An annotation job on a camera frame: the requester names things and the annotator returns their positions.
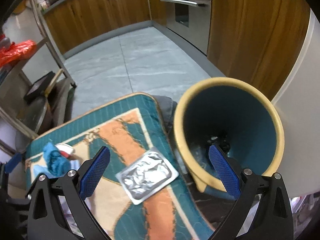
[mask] silver handle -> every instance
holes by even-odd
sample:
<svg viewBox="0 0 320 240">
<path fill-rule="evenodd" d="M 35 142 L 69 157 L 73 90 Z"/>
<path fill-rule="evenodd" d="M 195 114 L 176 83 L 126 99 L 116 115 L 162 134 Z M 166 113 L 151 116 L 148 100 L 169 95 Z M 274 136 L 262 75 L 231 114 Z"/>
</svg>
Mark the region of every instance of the silver handle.
<svg viewBox="0 0 320 240">
<path fill-rule="evenodd" d="M 172 2 L 172 3 L 180 3 L 184 5 L 189 5 L 193 7 L 199 7 L 199 6 L 205 6 L 206 4 L 204 3 L 198 3 L 195 1 L 190 1 L 190 0 L 160 0 L 162 2 Z"/>
</svg>

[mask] oven door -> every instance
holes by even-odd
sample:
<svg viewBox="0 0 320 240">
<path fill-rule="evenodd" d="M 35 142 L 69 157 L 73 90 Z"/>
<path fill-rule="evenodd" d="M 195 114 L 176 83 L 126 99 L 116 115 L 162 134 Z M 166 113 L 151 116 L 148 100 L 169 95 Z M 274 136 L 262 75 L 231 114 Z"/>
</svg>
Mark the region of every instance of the oven door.
<svg viewBox="0 0 320 240">
<path fill-rule="evenodd" d="M 211 0 L 161 0 L 166 3 L 167 28 L 207 54 Z"/>
</svg>

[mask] baseboard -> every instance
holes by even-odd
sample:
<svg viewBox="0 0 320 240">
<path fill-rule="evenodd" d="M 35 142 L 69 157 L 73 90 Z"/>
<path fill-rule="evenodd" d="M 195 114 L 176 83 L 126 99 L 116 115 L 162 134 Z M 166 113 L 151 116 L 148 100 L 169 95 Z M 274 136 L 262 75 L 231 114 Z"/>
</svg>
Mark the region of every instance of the baseboard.
<svg viewBox="0 0 320 240">
<path fill-rule="evenodd" d="M 152 21 L 144 21 L 144 22 L 140 22 L 140 23 L 135 23 L 135 24 L 131 24 L 128 26 L 124 26 L 115 30 L 112 30 L 110 32 L 107 33 L 103 33 L 97 37 L 94 37 L 88 41 L 85 41 L 84 43 L 81 43 L 80 45 L 74 47 L 73 49 L 67 51 L 65 54 L 63 54 L 63 57 L 65 59 L 68 59 L 72 56 L 74 56 L 75 54 L 93 46 L 96 45 L 102 41 L 111 39 L 113 37 L 128 33 L 128 32 L 132 32 L 135 30 L 139 30 L 139 29 L 143 29 L 143 28 L 147 28 L 147 27 L 151 27 L 152 26 Z"/>
<path fill-rule="evenodd" d="M 205 54 L 199 51 L 195 46 L 190 42 L 186 41 L 181 36 L 177 35 L 170 29 L 152 21 L 152 25 L 159 30 L 162 34 L 167 36 L 175 44 L 177 44 L 185 53 L 188 54 L 207 74 L 211 77 L 225 77 L 225 75 L 214 65 L 212 64 Z"/>
</svg>

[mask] kitchen floor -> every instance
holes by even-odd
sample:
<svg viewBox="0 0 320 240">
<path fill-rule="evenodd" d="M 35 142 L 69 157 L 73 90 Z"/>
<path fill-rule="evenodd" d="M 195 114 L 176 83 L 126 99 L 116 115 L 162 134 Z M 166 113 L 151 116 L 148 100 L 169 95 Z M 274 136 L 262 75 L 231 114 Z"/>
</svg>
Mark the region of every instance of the kitchen floor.
<svg viewBox="0 0 320 240">
<path fill-rule="evenodd" d="M 67 59 L 65 66 L 78 85 L 72 118 L 132 92 L 178 102 L 190 86 L 210 78 L 154 27 L 103 41 Z"/>
</svg>

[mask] patterned fabric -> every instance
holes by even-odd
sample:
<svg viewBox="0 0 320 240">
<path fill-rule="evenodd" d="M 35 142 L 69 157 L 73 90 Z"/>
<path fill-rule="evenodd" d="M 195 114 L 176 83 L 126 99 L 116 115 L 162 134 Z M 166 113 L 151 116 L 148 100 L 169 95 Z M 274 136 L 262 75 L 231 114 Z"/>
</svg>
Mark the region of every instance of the patterned fabric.
<svg viewBox="0 0 320 240">
<path fill-rule="evenodd" d="M 132 204 L 115 177 L 153 146 L 178 170 L 151 96 L 136 93 L 120 98 L 34 140 L 27 149 L 29 185 L 33 165 L 45 165 L 42 148 L 50 140 L 73 146 L 81 163 L 103 145 L 110 149 L 110 163 L 90 203 L 92 214 L 113 239 L 207 240 L 213 233 L 181 176 L 139 205 Z"/>
</svg>

